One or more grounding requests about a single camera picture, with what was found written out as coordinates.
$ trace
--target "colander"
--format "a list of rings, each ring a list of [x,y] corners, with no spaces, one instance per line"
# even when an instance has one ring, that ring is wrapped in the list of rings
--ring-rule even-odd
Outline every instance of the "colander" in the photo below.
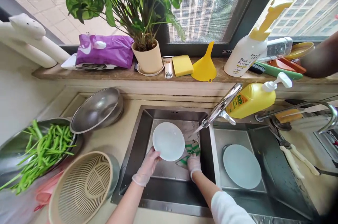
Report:
[[[85,224],[114,191],[118,162],[93,151],[77,158],[58,181],[49,203],[51,224]]]

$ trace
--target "green beans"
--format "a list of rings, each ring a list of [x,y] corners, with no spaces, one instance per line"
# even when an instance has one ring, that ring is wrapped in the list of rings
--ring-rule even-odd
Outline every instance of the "green beans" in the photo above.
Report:
[[[69,126],[51,124],[47,134],[43,135],[37,121],[33,120],[32,126],[23,132],[29,134],[29,141],[25,158],[18,164],[21,166],[20,173],[0,187],[2,190],[21,177],[20,181],[11,187],[17,195],[29,188],[64,155],[74,155],[69,149],[76,146],[71,145],[73,133]]]

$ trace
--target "beige pot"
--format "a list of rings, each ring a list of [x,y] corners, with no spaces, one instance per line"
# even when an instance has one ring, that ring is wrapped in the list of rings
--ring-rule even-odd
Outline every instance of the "beige pot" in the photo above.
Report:
[[[133,50],[135,57],[140,64],[142,72],[146,74],[157,73],[163,66],[159,45],[157,40],[155,41],[156,47],[146,52],[136,51],[134,49],[135,43],[133,43],[131,46],[131,49]]]

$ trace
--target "white wall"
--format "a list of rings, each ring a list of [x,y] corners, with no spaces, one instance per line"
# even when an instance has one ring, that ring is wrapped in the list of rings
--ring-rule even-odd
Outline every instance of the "white wall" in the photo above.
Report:
[[[27,126],[63,89],[39,80],[39,66],[0,42],[0,145]]]

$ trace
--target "yellow pump nozzle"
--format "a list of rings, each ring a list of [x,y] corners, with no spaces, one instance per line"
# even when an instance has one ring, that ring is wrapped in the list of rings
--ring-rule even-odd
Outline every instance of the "yellow pump nozzle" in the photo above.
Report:
[[[263,23],[259,28],[255,27],[249,34],[249,37],[257,41],[264,41],[271,33],[269,27],[279,17],[282,11],[285,8],[290,7],[292,3],[292,1],[287,0],[273,0],[270,4],[271,6],[268,9],[268,14],[266,15]]]

